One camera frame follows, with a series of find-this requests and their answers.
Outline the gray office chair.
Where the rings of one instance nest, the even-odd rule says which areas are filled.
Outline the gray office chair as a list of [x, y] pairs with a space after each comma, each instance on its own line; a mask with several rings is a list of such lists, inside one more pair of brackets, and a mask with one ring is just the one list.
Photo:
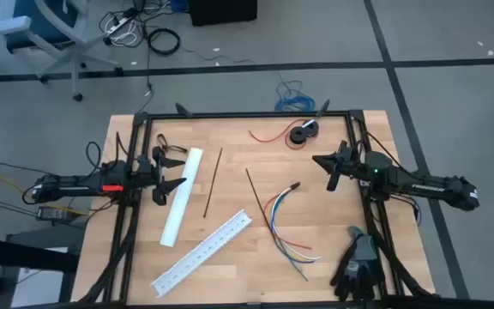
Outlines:
[[124, 74], [122, 66], [109, 58], [94, 56], [90, 51], [99, 43], [110, 43], [106, 32], [88, 37], [89, 0], [15, 0], [13, 15], [0, 20], [0, 37], [13, 54], [22, 50], [38, 50], [52, 58], [52, 63], [35, 76], [46, 84], [48, 74], [64, 65], [70, 69], [72, 98], [81, 101], [77, 88], [79, 73], [88, 62], [108, 64], [114, 73]]

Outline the white slotted cable duct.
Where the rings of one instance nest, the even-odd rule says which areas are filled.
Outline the white slotted cable duct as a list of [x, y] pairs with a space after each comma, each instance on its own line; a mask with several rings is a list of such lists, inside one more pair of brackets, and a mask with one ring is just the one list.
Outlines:
[[205, 240], [178, 260], [168, 271], [151, 283], [161, 298], [169, 294], [180, 282], [199, 268], [222, 247], [235, 239], [250, 224], [252, 219], [242, 209], [218, 227]]

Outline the gray and black work glove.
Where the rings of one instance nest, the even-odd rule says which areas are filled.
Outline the gray and black work glove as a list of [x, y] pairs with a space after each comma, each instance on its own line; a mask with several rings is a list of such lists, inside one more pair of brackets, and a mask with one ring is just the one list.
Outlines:
[[339, 301], [352, 296], [356, 302], [373, 300], [374, 287], [383, 279], [373, 238], [359, 227], [349, 227], [352, 242], [340, 258], [330, 285]]

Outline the black spool with white label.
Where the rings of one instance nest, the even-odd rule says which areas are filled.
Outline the black spool with white label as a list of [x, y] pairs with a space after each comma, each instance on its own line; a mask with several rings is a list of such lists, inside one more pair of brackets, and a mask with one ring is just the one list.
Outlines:
[[315, 119], [306, 121], [301, 125], [301, 128], [307, 137], [315, 137], [319, 132], [319, 124]]

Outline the black box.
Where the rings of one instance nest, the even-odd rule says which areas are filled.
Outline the black box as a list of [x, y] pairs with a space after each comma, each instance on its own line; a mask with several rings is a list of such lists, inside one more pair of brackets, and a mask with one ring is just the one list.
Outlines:
[[258, 0], [188, 0], [188, 11], [196, 27], [254, 21]]

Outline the black power adapter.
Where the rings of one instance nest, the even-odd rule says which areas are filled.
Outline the black power adapter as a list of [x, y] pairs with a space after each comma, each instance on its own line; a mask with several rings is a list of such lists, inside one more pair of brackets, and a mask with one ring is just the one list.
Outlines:
[[47, 206], [38, 207], [36, 215], [36, 219], [39, 221], [68, 221], [70, 218], [68, 211]]

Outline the white power strip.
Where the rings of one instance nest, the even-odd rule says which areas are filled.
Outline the white power strip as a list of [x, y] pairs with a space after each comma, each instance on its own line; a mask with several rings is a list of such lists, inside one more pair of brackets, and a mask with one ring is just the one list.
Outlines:
[[134, 19], [133, 15], [111, 15], [103, 26], [103, 32], [112, 35]]

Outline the black desk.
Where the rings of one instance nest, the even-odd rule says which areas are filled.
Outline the black desk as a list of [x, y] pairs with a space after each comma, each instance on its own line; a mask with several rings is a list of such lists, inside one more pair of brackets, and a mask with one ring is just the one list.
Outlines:
[[[0, 266], [75, 273], [78, 262], [79, 257], [73, 253], [51, 251], [0, 240]], [[0, 294], [3, 292], [3, 284], [4, 280], [0, 279]]]

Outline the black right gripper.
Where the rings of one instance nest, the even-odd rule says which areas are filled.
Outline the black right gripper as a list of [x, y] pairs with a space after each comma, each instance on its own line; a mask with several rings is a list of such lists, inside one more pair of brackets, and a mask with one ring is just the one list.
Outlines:
[[314, 162], [330, 175], [327, 190], [335, 191], [340, 176], [366, 180], [366, 167], [360, 162], [358, 150], [341, 141], [337, 151], [327, 155], [313, 155]]

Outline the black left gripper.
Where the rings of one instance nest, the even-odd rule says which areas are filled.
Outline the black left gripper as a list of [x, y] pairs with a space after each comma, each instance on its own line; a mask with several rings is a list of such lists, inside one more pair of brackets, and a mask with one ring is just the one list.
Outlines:
[[158, 205], [166, 204], [166, 194], [170, 194], [178, 186], [180, 186], [187, 178], [179, 178], [172, 180], [164, 180], [162, 167], [173, 168], [179, 167], [185, 164], [184, 161], [169, 159], [161, 157], [164, 155], [161, 147], [153, 147], [152, 149], [153, 159], [155, 164], [152, 164], [151, 173], [138, 173], [135, 171], [133, 179], [137, 187], [148, 187], [153, 185], [152, 199]]

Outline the white flat duct cover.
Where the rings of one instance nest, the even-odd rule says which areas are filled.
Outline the white flat duct cover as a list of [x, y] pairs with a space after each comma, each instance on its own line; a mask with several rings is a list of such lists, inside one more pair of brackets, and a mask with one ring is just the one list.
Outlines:
[[178, 187], [172, 206], [167, 216], [167, 221], [163, 233], [161, 234], [160, 244], [167, 247], [174, 247], [178, 237], [178, 232], [184, 218], [190, 193], [196, 179], [196, 174], [202, 160], [203, 150], [191, 148], [182, 176], [185, 181]]

